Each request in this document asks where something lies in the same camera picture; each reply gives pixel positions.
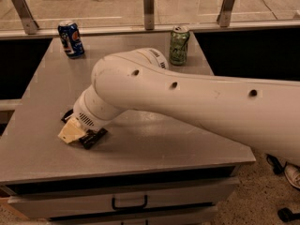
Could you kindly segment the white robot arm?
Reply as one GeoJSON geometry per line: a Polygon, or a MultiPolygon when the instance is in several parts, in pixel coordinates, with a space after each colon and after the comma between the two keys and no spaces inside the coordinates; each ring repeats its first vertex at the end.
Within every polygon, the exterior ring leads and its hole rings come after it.
{"type": "Polygon", "coordinates": [[[153,48],[107,55],[59,133],[65,143],[128,110],[160,113],[300,165],[300,82],[171,71],[153,48]]]}

